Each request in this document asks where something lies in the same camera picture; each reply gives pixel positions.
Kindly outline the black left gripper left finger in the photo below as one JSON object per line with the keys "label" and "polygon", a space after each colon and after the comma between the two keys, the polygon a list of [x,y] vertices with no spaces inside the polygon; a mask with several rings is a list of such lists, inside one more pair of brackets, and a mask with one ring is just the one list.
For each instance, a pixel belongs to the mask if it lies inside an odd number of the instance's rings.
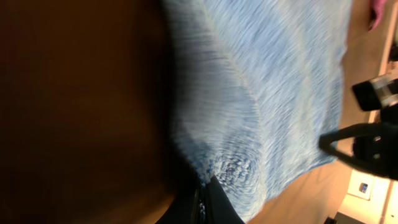
{"label": "black left gripper left finger", "polygon": [[156,224],[199,224],[201,188],[193,184],[181,190]]}

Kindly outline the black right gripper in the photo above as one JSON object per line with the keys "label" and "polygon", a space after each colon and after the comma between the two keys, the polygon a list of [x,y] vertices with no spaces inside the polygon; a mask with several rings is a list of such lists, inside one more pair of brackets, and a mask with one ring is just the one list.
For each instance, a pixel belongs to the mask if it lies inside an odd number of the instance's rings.
{"label": "black right gripper", "polygon": [[[355,124],[322,135],[319,148],[356,170],[397,180],[397,105],[384,108],[379,114],[380,121],[375,123]],[[354,139],[352,156],[333,145],[348,138]]]}

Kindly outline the blue microfiber cloth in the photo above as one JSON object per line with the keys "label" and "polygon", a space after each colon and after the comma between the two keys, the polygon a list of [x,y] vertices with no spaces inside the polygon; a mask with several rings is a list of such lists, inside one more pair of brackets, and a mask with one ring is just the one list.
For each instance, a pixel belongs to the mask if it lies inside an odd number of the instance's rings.
{"label": "blue microfiber cloth", "polygon": [[172,139],[203,182],[216,177],[240,219],[254,218],[333,157],[348,0],[166,0],[174,42]]}

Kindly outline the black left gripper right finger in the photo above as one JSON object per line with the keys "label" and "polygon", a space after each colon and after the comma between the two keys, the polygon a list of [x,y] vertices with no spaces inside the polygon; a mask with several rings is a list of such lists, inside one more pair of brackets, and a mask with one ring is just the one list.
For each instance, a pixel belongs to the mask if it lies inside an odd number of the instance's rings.
{"label": "black left gripper right finger", "polygon": [[215,176],[203,188],[203,203],[204,223],[244,224]]}

